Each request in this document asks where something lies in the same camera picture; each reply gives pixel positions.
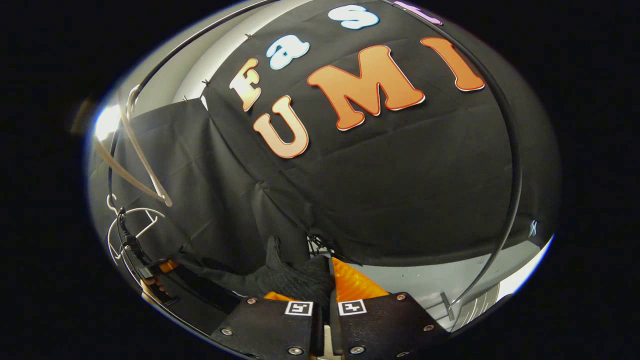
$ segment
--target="orange letter m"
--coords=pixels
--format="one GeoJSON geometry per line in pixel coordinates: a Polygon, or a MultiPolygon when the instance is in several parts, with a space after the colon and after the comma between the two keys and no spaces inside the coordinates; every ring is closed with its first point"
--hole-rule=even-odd
{"type": "Polygon", "coordinates": [[[364,114],[355,111],[349,100],[374,116],[380,115],[379,86],[387,96],[385,106],[389,110],[401,110],[424,101],[424,94],[411,85],[390,54],[391,50],[384,45],[360,51],[360,77],[331,65],[309,76],[307,83],[318,86],[331,102],[338,115],[338,129],[345,131],[364,122],[364,114]]]}

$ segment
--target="orange object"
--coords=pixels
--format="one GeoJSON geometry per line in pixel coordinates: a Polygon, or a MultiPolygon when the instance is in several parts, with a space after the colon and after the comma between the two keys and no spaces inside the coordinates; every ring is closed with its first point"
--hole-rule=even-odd
{"type": "Polygon", "coordinates": [[[271,291],[269,292],[267,295],[264,296],[265,299],[270,299],[270,300],[280,300],[280,301],[297,301],[294,300],[290,297],[286,297],[284,295],[280,295],[277,292],[271,291]]]}
{"type": "Polygon", "coordinates": [[[333,261],[335,294],[338,302],[389,295],[380,285],[371,281],[352,266],[336,258],[331,258],[331,261],[333,261]]]}
{"type": "Polygon", "coordinates": [[[164,264],[160,264],[160,270],[162,270],[162,272],[164,272],[165,274],[177,267],[178,267],[178,264],[174,263],[171,260],[165,262],[164,264]]]}

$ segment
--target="screw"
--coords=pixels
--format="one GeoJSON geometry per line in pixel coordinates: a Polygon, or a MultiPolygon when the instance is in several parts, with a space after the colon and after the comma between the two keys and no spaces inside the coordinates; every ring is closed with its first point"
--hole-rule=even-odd
{"type": "Polygon", "coordinates": [[[352,354],[362,354],[364,352],[364,347],[353,347],[349,352],[352,354]]]}
{"type": "Polygon", "coordinates": [[[301,349],[301,348],[299,348],[299,347],[290,347],[290,348],[289,348],[289,353],[290,353],[291,355],[302,355],[304,352],[305,352],[305,351],[304,351],[304,350],[302,350],[302,349],[301,349]]]}

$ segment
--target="orange letter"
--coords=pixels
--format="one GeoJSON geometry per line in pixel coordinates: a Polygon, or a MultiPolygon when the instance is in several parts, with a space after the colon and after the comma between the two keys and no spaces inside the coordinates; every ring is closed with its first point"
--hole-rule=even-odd
{"type": "Polygon", "coordinates": [[[438,53],[456,76],[456,87],[462,91],[480,90],[484,81],[474,74],[465,60],[453,49],[453,44],[443,38],[423,38],[420,42],[438,53]]]}
{"type": "Polygon", "coordinates": [[[240,96],[240,99],[242,99],[242,110],[244,111],[249,111],[262,92],[262,89],[254,89],[251,86],[251,84],[257,84],[258,81],[260,81],[258,72],[252,69],[257,65],[258,60],[253,58],[247,60],[242,69],[240,69],[231,81],[231,84],[229,84],[229,88],[234,89],[240,96]]]}
{"type": "Polygon", "coordinates": [[[348,130],[364,122],[364,114],[355,111],[349,100],[374,116],[380,115],[379,86],[387,96],[385,106],[389,110],[401,110],[424,101],[424,94],[411,85],[390,53],[384,45],[360,51],[360,77],[331,65],[321,67],[309,76],[307,83],[318,86],[338,114],[338,129],[348,130]]]}
{"type": "Polygon", "coordinates": [[[293,131],[293,141],[291,143],[282,141],[271,125],[271,117],[269,114],[263,114],[259,117],[253,123],[253,129],[262,135],[262,138],[271,150],[281,158],[291,159],[305,152],[309,144],[309,137],[305,126],[300,122],[300,119],[291,108],[291,97],[285,95],[279,98],[271,109],[273,113],[281,114],[287,125],[289,125],[289,129],[293,131]]]}

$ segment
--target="black glove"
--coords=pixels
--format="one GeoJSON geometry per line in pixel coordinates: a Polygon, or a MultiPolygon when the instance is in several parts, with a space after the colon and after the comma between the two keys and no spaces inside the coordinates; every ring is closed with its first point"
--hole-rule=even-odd
{"type": "Polygon", "coordinates": [[[212,261],[198,259],[190,245],[184,244],[177,254],[169,257],[200,277],[235,291],[258,298],[270,291],[300,301],[313,301],[328,314],[330,293],[335,279],[329,272],[329,258],[316,256],[304,264],[291,267],[280,259],[280,239],[273,235],[267,243],[267,258],[263,267],[249,275],[237,275],[222,266],[211,268],[212,261]]]}

